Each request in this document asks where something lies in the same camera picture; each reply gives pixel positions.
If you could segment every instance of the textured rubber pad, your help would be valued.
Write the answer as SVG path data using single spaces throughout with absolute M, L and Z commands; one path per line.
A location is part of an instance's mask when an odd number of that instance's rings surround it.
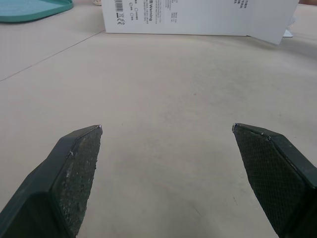
M 53 195 L 72 237 L 78 234 L 84 220 L 93 185 L 100 136 L 101 131 L 95 130 L 77 141 L 53 185 Z
M 316 220 L 308 215 L 316 202 L 316 168 L 283 135 L 243 124 L 235 124 L 233 133 L 249 183 L 275 232 L 296 237 L 305 219 L 310 220 L 306 225 Z
M 83 222 L 102 135 L 95 125 L 62 137 L 0 213 L 0 238 L 75 238 Z

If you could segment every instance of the box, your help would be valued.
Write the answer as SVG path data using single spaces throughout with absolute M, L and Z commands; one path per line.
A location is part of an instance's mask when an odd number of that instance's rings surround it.
M 104 0 L 108 33 L 252 36 L 279 44 L 298 0 Z

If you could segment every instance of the teal tray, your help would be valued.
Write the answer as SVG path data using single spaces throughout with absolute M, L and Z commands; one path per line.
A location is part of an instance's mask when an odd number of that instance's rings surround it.
M 72 0 L 0 0 L 0 22 L 23 22 L 68 11 Z

